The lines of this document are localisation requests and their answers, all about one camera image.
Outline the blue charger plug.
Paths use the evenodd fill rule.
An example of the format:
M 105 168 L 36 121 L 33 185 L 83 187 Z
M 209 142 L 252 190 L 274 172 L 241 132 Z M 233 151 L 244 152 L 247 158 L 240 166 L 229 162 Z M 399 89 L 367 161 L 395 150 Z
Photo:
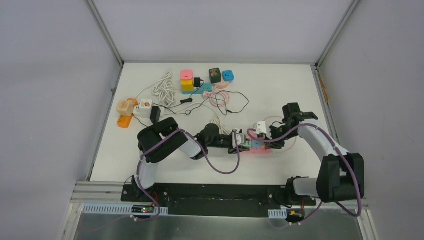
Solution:
M 252 149 L 260 149 L 262 147 L 263 143 L 257 140 L 251 141 L 251 148 Z

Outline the green charger plug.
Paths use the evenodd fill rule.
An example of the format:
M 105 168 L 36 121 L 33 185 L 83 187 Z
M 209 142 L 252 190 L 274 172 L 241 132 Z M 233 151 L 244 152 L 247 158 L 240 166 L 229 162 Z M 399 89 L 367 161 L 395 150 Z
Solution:
M 243 148 L 250 149 L 252 147 L 252 142 L 250 140 L 247 140 L 243 145 Z

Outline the pink triangular power strip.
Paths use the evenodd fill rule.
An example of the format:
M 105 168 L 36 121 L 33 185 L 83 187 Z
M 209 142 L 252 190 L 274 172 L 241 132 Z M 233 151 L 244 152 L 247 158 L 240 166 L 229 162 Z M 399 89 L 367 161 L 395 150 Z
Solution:
M 251 137 L 246 136 L 246 141 L 253 141 L 253 140 L 254 139 L 252 139 Z M 243 151 L 241 153 L 242 154 L 245 154 L 245 155 L 247 155 L 247 154 L 251 154 L 251 155 L 254 155 L 254 154 L 256 154 L 256 155 L 269 155 L 269 154 L 272 153 L 272 150 L 271 149 L 266 149 L 264 143 L 262 143 L 262 147 L 261 148 L 258 148 L 258 149 L 252 149 L 252 148 L 250 148 L 250 149 L 248 149 L 246 151 Z

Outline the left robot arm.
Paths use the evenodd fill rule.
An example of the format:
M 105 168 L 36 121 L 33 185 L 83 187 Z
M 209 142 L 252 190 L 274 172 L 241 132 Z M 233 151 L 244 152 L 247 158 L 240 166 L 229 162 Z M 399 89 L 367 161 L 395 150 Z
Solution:
M 241 130 L 233 130 L 229 134 L 221 134 L 215 123 L 207 124 L 202 131 L 191 135 L 181 129 L 173 117 L 153 123 L 141 130 L 137 135 L 139 162 L 133 182 L 136 184 L 133 195 L 140 202 L 147 202 L 152 198 L 156 172 L 159 163 L 175 151 L 186 154 L 190 159 L 197 161 L 206 159 L 209 166 L 217 173 L 231 175 L 241 164 L 241 152 L 245 151 L 246 136 Z M 230 171 L 221 171 L 213 166 L 208 158 L 209 148 L 226 149 L 229 154 L 237 155 L 236 166 Z

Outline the pink round socket base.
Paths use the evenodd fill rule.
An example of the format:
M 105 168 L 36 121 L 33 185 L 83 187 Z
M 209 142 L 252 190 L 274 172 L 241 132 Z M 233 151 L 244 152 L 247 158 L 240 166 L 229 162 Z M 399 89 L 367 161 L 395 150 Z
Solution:
M 213 86 L 214 86 L 214 89 L 222 90 L 222 89 L 227 88 L 229 86 L 229 84 L 230 83 L 227 82 L 227 81 L 221 81 L 221 82 L 215 83 Z

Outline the small black plug adapter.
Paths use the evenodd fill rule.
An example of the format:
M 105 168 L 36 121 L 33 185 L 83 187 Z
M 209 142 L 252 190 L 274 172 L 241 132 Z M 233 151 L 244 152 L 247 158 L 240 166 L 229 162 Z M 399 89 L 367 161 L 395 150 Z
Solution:
M 201 79 L 200 77 L 194 77 L 193 78 L 193 87 L 194 88 L 200 88 L 200 87 L 202 87 L 204 82 L 205 81 L 203 79 Z

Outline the teal power strip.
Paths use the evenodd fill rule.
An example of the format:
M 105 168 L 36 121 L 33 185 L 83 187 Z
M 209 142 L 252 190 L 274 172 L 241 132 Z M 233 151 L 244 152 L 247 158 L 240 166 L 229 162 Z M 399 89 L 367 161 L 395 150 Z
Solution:
M 214 86 L 211 83 L 203 83 L 201 87 L 195 88 L 193 91 L 182 91 L 183 95 L 202 95 L 203 92 L 212 92 L 214 89 Z

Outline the blue cube adapter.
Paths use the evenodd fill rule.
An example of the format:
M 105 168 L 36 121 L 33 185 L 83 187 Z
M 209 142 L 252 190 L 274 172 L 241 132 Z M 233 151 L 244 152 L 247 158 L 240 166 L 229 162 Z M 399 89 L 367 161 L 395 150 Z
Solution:
M 221 73 L 221 75 L 225 82 L 232 82 L 235 79 L 235 76 L 232 70 L 225 70 Z

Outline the yellow cube adapter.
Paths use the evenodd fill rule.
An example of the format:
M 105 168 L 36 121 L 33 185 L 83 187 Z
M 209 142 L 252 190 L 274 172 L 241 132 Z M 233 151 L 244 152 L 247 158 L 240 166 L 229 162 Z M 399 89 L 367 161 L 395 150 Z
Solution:
M 194 90 L 194 82 L 192 79 L 189 80 L 181 80 L 181 90 L 183 92 L 191 92 Z

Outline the dark green cube adapter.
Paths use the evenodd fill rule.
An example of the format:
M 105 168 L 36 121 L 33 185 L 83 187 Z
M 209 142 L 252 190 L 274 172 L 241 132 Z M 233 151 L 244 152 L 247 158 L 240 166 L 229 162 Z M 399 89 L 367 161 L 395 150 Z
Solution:
M 217 84 L 222 81 L 222 73 L 219 68 L 211 68 L 208 71 L 209 79 L 211 84 Z

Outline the black power adapter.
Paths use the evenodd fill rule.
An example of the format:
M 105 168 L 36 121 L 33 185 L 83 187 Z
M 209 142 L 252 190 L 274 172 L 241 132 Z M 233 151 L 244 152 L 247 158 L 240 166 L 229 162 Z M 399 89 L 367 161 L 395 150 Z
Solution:
M 155 105 L 151 108 L 149 119 L 152 124 L 156 124 L 159 122 L 161 113 L 162 113 L 162 110 L 159 106 Z

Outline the pink cube adapter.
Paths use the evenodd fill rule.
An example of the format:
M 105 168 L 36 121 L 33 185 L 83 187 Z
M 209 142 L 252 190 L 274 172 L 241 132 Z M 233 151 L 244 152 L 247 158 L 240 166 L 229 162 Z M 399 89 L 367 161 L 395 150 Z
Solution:
M 192 81 L 194 78 L 194 72 L 192 69 L 183 69 L 180 71 L 179 77 L 181 81 Z

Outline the orange power strip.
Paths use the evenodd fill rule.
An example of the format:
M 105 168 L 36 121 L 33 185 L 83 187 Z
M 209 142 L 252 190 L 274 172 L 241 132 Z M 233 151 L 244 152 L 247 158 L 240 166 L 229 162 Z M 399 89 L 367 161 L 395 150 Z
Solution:
M 128 98 L 127 100 L 133 101 L 134 107 L 138 105 L 138 101 L 135 98 Z M 117 120 L 117 126 L 120 128 L 127 129 L 130 126 L 132 119 L 133 119 L 133 114 L 131 116 L 120 116 L 119 114 L 119 118 Z

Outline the beige cube adapter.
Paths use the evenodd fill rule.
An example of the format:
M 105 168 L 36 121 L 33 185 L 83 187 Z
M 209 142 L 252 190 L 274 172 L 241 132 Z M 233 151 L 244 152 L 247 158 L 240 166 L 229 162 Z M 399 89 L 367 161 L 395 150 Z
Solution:
M 133 114 L 134 105 L 132 100 L 120 100 L 116 106 L 116 111 L 120 116 L 129 117 Z

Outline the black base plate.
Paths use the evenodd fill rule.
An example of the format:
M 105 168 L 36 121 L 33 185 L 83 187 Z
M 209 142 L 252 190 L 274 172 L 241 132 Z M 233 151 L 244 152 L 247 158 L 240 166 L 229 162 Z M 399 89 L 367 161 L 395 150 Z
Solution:
M 316 206 L 309 196 L 294 196 L 284 185 L 224 185 L 155 183 L 141 190 L 135 182 L 123 185 L 122 202 L 141 203 L 136 213 L 159 206 L 168 215 L 267 218 L 284 208 Z

